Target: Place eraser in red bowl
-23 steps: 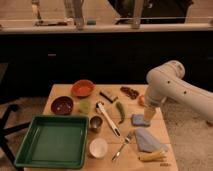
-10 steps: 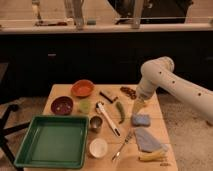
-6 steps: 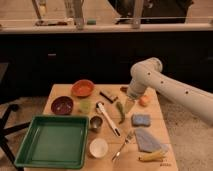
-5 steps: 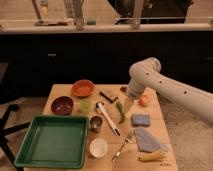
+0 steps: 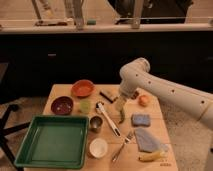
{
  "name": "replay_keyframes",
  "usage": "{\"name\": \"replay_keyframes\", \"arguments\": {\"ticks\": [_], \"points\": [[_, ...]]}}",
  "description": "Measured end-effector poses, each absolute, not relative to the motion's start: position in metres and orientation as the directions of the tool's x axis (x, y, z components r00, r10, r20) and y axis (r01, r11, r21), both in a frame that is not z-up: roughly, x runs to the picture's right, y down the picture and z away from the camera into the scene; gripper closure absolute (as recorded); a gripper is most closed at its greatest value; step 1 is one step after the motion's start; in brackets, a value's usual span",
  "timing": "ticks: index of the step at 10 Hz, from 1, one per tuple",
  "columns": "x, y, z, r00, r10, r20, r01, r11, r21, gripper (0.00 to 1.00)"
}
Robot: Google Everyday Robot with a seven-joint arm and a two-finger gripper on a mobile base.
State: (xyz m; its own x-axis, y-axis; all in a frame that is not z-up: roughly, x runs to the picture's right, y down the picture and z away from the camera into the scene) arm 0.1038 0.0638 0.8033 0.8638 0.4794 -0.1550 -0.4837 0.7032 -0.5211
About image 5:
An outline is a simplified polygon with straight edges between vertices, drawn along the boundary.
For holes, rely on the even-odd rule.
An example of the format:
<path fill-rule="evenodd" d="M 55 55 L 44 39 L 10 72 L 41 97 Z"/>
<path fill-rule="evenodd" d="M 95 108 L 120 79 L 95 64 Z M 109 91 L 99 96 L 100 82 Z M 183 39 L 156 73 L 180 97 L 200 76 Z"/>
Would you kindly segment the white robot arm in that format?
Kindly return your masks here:
<path fill-rule="evenodd" d="M 213 131 L 213 94 L 180 85 L 149 74 L 150 64 L 137 58 L 120 69 L 121 83 L 116 109 L 120 111 L 137 88 L 169 101 Z"/>

